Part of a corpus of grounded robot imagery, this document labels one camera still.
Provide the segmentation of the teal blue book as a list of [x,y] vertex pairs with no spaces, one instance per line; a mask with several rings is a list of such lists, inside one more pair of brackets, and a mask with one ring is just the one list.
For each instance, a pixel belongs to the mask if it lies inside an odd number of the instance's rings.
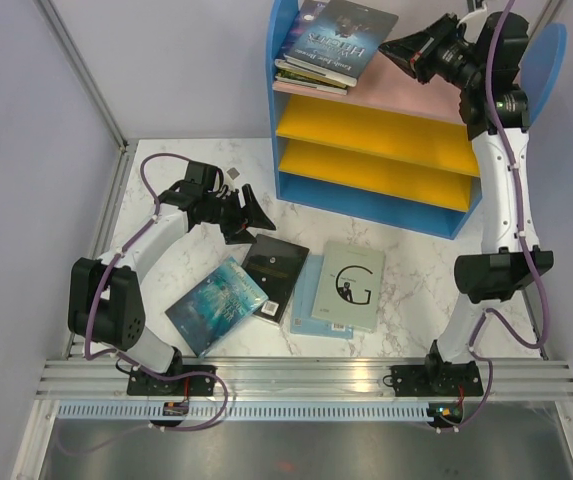
[[204,357],[267,300],[261,287],[229,257],[165,314],[190,350]]

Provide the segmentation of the yellow paperback book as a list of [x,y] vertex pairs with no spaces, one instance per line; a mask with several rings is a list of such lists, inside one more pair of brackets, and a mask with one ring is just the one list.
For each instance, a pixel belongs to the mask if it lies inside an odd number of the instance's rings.
[[289,64],[286,60],[276,59],[274,63],[278,70],[284,70],[312,80],[318,80],[318,75],[315,72]]

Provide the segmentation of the grey book with G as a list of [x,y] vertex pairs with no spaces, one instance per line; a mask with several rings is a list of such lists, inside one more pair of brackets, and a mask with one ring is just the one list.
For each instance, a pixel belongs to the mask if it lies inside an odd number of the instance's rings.
[[384,265],[383,251],[328,241],[311,316],[374,332]]

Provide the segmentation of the dark Wuthering Heights book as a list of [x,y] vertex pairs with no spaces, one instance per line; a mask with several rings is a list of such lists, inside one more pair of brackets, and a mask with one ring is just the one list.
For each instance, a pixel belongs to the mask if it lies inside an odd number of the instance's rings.
[[398,20],[398,15],[370,6],[330,1],[284,58],[294,66],[354,87]]

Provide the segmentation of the purple Robinson Crusoe book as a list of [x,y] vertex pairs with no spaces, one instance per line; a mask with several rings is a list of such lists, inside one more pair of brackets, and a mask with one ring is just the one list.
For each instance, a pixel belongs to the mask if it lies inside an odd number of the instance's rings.
[[294,45],[295,41],[308,29],[308,27],[317,19],[320,12],[326,7],[327,1],[304,0],[298,14],[296,15],[284,42],[282,43],[278,57],[284,55]]

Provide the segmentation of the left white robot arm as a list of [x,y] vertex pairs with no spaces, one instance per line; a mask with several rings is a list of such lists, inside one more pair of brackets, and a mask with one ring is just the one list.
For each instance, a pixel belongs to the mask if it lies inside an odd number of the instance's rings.
[[104,353],[150,375],[162,394],[183,387],[179,352],[146,325],[141,283],[171,246],[202,223],[218,226],[228,245],[252,244],[252,229],[276,228],[250,185],[235,188],[221,168],[188,162],[182,179],[153,196],[152,213],[129,240],[73,264],[67,326],[84,338],[86,359],[96,358],[91,346],[98,343]]

